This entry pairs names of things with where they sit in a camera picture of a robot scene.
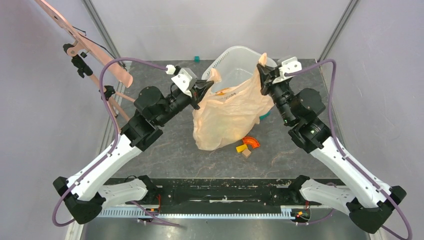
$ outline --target white bracket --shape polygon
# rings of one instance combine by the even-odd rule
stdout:
[[[325,185],[313,179],[309,179],[302,184],[300,193],[307,201],[330,206],[346,215],[350,213],[346,203],[352,202],[355,198],[355,195],[349,189],[340,189]]]
[[[136,178],[132,181],[115,184],[103,185],[98,190],[100,196],[106,199],[101,205],[103,209],[113,207],[129,201],[138,201],[145,197],[148,190],[145,183]]]
[[[272,81],[272,84],[280,83],[284,80],[292,78],[292,76],[285,76],[285,74],[291,74],[302,70],[302,64],[298,61],[297,57],[291,57],[281,62],[281,67],[278,68],[279,77]]]
[[[181,68],[178,75],[171,77],[171,80],[185,95],[192,98],[190,91],[196,83],[197,77],[189,68]]]

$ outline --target gray table surface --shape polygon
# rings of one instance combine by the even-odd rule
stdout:
[[[300,60],[304,67],[315,63],[313,59]],[[211,60],[157,61],[190,68],[199,78]],[[141,89],[158,87],[166,96],[170,91],[171,79],[163,71],[133,63],[130,69],[134,81],[125,89],[125,94],[137,98]],[[319,69],[295,76],[290,82],[292,90],[313,88],[320,92],[327,105],[327,89]],[[122,100],[122,108],[133,115],[136,108]],[[320,161],[299,149],[287,134],[278,110],[273,107],[268,117],[255,125],[248,134],[260,142],[249,158],[236,152],[242,142],[236,142],[214,151],[199,150],[193,139],[193,109],[188,106],[162,128],[163,135],[150,148],[124,165],[114,177],[148,175],[150,178],[296,178],[306,175],[312,178],[335,178],[336,176]],[[328,124],[327,111],[319,116]],[[123,126],[123,119],[118,118]]]

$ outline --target wooden block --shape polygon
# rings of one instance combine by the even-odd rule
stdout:
[[[245,149],[241,152],[241,154],[243,155],[243,157],[248,158],[252,154],[252,152],[249,149]]]

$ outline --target black cable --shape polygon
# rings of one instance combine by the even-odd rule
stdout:
[[[175,83],[171,83],[171,86],[169,87],[169,91],[170,91],[170,94],[172,95],[172,87],[173,86],[175,86]]]
[[[81,29],[79,29],[78,27],[76,27],[76,26],[72,26],[74,29],[76,29],[76,30],[78,30],[78,31],[80,31],[80,32],[83,32],[84,33],[84,36],[87,36],[87,32],[86,31],[84,31],[84,30],[81,30]]]
[[[86,31],[84,31],[84,30],[81,30],[81,29],[79,29],[78,27],[74,27],[74,26],[72,26],[74,29],[76,29],[76,30],[78,30],[78,31],[81,31],[81,32],[83,32],[84,33],[84,35],[82,35],[81,33],[78,33],[81,37],[83,37],[83,38],[85,38],[85,39],[87,39],[88,41],[90,41],[90,42],[92,42],[93,44],[95,44],[95,45],[97,45],[97,46],[99,46],[99,47],[101,47],[102,49],[104,49],[113,59],[116,59],[116,57],[106,48],[106,47],[104,47],[104,46],[102,46],[102,45],[100,45],[100,44],[98,44],[97,42],[95,42],[95,41],[93,41],[93,40],[91,40],[90,38],[88,38],[88,37],[86,37],[87,36],[87,32]],[[121,62],[118,62],[118,64],[121,66],[121,67],[123,67],[125,70],[127,70],[126,69],[126,65],[125,65],[125,63],[123,62],[123,61],[121,61]]]
[[[124,183],[126,183],[127,182],[127,180],[129,179],[129,178],[131,178],[131,177],[134,177],[135,179],[137,178],[137,176],[136,175],[129,175],[129,176],[127,176],[126,178],[125,178],[125,180],[123,181]]]

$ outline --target yellow block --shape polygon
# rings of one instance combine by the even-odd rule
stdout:
[[[244,150],[248,149],[248,146],[246,144],[243,144],[241,146],[237,146],[235,149],[237,150],[237,153],[241,153]]]

